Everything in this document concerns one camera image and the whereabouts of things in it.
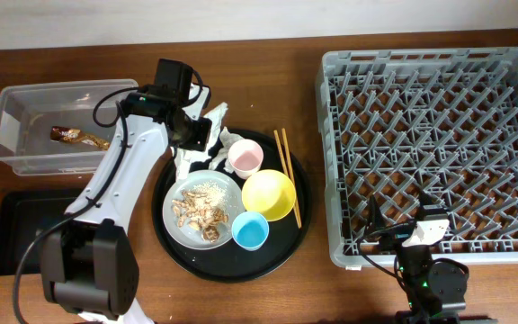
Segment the white napkin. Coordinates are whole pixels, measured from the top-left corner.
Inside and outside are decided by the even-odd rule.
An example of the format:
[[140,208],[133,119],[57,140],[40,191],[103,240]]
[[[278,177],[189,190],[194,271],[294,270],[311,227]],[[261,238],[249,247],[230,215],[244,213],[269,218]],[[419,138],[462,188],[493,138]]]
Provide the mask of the white napkin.
[[227,127],[222,126],[222,120],[227,111],[228,104],[221,103],[204,115],[205,118],[211,120],[211,128],[210,138],[202,152],[182,148],[177,149],[177,155],[174,158],[177,179],[185,179],[190,173],[191,165],[195,162],[210,161],[209,170],[216,170],[219,164],[225,161],[224,170],[228,173],[235,171],[232,164],[228,161],[228,152],[243,137],[230,132]]

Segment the pink cup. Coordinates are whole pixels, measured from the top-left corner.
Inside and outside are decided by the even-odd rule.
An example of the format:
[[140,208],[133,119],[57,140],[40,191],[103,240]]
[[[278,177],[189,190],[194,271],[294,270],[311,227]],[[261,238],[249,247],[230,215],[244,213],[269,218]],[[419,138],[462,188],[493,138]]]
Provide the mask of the pink cup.
[[228,162],[239,178],[247,179],[260,170],[263,163],[263,149],[254,140],[238,140],[228,151]]

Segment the wooden chopstick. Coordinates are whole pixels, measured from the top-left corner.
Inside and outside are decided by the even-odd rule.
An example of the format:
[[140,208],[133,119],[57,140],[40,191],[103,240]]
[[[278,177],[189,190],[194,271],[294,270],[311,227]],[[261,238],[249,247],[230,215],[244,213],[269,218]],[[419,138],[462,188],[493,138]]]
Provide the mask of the wooden chopstick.
[[283,173],[288,176],[287,174],[287,168],[286,168],[286,165],[285,165],[285,162],[284,162],[284,151],[282,149],[282,138],[281,138],[281,130],[274,130],[273,131],[273,135],[274,135],[274,138],[275,138],[275,142],[276,142],[276,146],[277,146],[277,149],[278,149],[278,152],[279,152],[279,156],[280,156],[280,161],[281,161],[281,166],[282,166],[282,170],[283,170]]
[[[287,174],[288,174],[288,177],[290,178],[293,186],[296,186],[295,178],[294,178],[294,170],[293,170],[292,160],[291,160],[291,156],[290,156],[290,146],[289,146],[289,142],[287,139],[287,132],[284,128],[281,129],[281,138],[282,138],[282,149],[284,151],[283,159],[284,159],[284,162],[285,162],[285,165],[287,168]],[[298,195],[296,195],[296,200],[294,203],[294,214],[295,214],[298,228],[301,229],[302,220],[301,220],[301,215],[300,215],[299,196]]]

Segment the yellow bowl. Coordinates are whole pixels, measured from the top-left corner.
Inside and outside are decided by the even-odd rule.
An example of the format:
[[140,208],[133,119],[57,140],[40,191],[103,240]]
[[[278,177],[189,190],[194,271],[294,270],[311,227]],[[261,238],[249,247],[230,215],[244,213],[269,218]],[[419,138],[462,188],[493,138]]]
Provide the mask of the yellow bowl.
[[268,221],[285,218],[294,208],[297,193],[292,181],[272,169],[251,175],[242,187],[242,202],[249,212],[258,212]]

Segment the food scraps and rice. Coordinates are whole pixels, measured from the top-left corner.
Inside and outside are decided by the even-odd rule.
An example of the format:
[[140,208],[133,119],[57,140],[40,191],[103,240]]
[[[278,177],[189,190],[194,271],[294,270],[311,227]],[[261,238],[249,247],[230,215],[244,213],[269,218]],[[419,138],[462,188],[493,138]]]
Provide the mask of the food scraps and rice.
[[219,239],[219,224],[228,222],[225,189],[215,182],[197,184],[191,190],[181,191],[182,200],[172,200],[172,211],[177,218],[179,228],[187,224],[198,231],[205,241]]

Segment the grey plate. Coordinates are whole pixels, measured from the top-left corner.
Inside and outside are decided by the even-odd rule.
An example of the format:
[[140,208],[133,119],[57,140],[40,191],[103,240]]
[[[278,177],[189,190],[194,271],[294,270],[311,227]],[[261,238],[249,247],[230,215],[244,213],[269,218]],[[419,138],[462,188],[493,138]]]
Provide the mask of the grey plate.
[[[201,234],[191,229],[187,224],[179,228],[176,224],[177,218],[172,211],[172,200],[182,200],[182,190],[191,190],[195,185],[206,182],[215,182],[219,187],[227,192],[226,211],[228,213],[228,222],[219,224],[220,237],[215,242],[205,241],[201,238]],[[162,212],[162,219],[169,235],[180,245],[195,250],[210,250],[218,248],[232,238],[231,226],[234,219],[245,210],[240,186],[228,175],[218,171],[200,170],[190,173],[185,179],[175,182],[165,195]]]

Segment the brown gold snack wrapper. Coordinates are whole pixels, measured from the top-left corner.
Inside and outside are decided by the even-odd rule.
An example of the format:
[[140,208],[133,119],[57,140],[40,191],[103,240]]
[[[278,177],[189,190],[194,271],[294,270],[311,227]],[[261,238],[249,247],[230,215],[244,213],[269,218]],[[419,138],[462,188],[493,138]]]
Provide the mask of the brown gold snack wrapper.
[[107,150],[110,143],[106,139],[101,139],[93,134],[75,128],[53,126],[49,135],[53,141],[64,143],[84,143],[101,150]]

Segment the blue cup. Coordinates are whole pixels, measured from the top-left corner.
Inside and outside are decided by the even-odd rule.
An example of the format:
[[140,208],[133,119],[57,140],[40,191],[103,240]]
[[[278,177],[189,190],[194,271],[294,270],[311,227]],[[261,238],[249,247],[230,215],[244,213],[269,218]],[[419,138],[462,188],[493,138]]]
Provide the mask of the blue cup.
[[267,219],[259,212],[239,214],[231,226],[233,240],[247,251],[258,250],[267,240],[270,228]]

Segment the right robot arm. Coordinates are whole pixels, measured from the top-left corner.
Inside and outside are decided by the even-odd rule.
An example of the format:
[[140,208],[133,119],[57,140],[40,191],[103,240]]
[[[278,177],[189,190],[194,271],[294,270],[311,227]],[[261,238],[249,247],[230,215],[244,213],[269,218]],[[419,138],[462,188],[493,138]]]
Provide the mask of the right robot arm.
[[466,309],[469,268],[453,259],[433,258],[431,246],[444,237],[450,220],[448,210],[433,202],[425,192],[419,193],[415,217],[392,226],[386,224],[380,206],[372,195],[368,201],[368,220],[362,237],[376,239],[380,250],[395,254],[393,269],[360,253],[369,264],[395,278],[407,297],[409,310],[396,313],[393,321],[401,324],[496,323],[490,318],[462,318]]

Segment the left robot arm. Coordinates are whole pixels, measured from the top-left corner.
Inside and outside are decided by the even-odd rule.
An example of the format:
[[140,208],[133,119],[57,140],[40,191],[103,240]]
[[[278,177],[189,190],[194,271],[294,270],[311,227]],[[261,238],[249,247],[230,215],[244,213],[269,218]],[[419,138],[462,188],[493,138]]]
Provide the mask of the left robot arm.
[[162,58],[152,84],[122,89],[112,143],[64,218],[39,233],[23,260],[39,254],[47,302],[89,323],[148,323],[136,298],[139,268],[131,215],[154,164],[169,148],[203,151],[210,89],[191,66]]

